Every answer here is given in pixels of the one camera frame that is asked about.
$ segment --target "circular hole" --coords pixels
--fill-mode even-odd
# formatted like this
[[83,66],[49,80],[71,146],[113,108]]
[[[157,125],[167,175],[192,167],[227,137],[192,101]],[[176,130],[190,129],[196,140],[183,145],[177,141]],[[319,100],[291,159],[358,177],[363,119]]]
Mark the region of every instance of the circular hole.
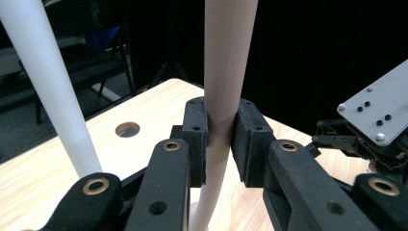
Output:
[[102,183],[102,182],[100,182],[100,181],[95,181],[95,182],[92,182],[92,183],[89,185],[89,189],[90,189],[91,191],[95,191],[95,190],[100,189],[102,186],[103,186],[103,183]]
[[109,180],[102,177],[90,179],[82,188],[82,192],[87,195],[100,194],[109,187]]
[[371,178],[369,185],[377,192],[385,195],[395,196],[400,194],[399,188],[396,185],[380,178]]
[[140,127],[135,122],[125,122],[116,127],[115,132],[122,138],[130,138],[140,131]]
[[391,191],[393,188],[391,188],[389,185],[384,184],[382,182],[376,182],[375,185],[385,191]]
[[157,216],[165,212],[167,205],[162,201],[154,202],[149,206],[149,213]]
[[281,144],[280,144],[280,147],[281,147],[283,150],[286,150],[286,151],[296,151],[296,150],[297,150],[297,146],[296,146],[296,145],[291,144],[291,143],[288,143],[288,142],[281,143]]
[[163,149],[166,151],[175,151],[178,150],[180,146],[181,146],[180,143],[171,141],[163,144]]
[[330,200],[326,203],[326,209],[330,213],[335,215],[342,215],[344,213],[343,207],[340,204],[334,202],[333,200]]

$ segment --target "metal plate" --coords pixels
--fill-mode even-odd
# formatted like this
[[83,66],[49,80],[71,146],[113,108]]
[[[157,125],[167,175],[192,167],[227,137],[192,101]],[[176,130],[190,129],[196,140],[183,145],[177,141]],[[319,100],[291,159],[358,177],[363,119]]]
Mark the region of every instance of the metal plate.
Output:
[[337,111],[377,145],[390,144],[408,126],[408,61],[340,104]]

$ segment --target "black background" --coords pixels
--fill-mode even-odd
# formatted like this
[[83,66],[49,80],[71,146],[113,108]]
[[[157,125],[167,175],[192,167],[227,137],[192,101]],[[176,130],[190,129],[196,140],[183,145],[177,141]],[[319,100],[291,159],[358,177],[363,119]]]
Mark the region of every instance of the black background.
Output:
[[[139,86],[166,61],[166,3],[129,5]],[[192,81],[204,84],[204,1],[172,6],[178,61]],[[340,103],[408,58],[407,9],[404,1],[260,0],[242,98],[313,135],[319,119],[340,118]]]

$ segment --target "cardboard tube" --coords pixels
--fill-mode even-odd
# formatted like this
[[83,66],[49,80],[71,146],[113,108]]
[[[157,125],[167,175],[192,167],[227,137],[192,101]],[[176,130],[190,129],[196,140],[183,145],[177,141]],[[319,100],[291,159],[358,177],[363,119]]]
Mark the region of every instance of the cardboard tube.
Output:
[[209,118],[207,183],[191,218],[191,230],[206,230],[217,205],[258,0],[206,0],[204,39],[204,106]]
[[102,171],[42,2],[2,0],[0,20],[78,176]]

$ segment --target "wooden table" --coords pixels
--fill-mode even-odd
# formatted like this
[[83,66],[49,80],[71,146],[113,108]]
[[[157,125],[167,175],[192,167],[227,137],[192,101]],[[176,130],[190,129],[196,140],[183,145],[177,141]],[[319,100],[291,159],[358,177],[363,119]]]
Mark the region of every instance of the wooden table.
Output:
[[[181,125],[188,100],[204,90],[170,79],[87,122],[101,165],[124,179],[147,166],[155,144],[169,138],[172,125]],[[136,122],[140,132],[121,138],[115,128]],[[311,138],[267,118],[277,139],[306,145]],[[349,184],[367,171],[368,162],[347,158],[340,151],[322,150],[319,163],[334,177]],[[58,137],[0,166],[0,230],[40,229],[55,207],[78,180]],[[199,189],[191,189],[191,203]],[[262,189],[247,189],[230,155],[223,187],[209,230],[273,230],[262,198]]]

